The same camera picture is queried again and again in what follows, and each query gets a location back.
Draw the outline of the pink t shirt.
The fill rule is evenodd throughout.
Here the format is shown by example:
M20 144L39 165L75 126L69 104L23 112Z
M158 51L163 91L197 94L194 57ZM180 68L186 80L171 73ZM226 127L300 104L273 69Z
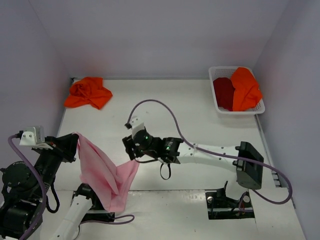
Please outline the pink t shirt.
M129 160L115 165L98 146L79 132L75 134L78 135L77 153L81 182L92 188L106 211L123 212L140 164Z

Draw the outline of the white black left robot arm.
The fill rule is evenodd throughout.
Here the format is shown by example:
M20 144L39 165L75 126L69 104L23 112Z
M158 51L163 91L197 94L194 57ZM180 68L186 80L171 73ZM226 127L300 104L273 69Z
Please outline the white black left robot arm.
M44 211L50 209L47 192L54 189L61 163L75 161L79 136L68 134L41 138L45 146L32 147L39 153L35 165L15 146L13 139L34 140L35 136L32 132L20 131L8 138L9 145L21 160L1 169L4 203L0 208L0 235L2 238L26 240L43 223Z

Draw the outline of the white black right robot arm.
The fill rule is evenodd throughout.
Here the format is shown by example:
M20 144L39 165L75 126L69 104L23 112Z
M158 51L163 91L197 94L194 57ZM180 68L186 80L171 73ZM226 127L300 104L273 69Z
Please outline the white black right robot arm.
M188 145L181 138L159 138L144 133L142 136L126 136L122 143L130 160L139 161L148 156L162 166L200 164L230 171L234 176L225 183L221 193L221 200L227 206L237 203L247 190L262 187L264 158L246 141L230 147Z

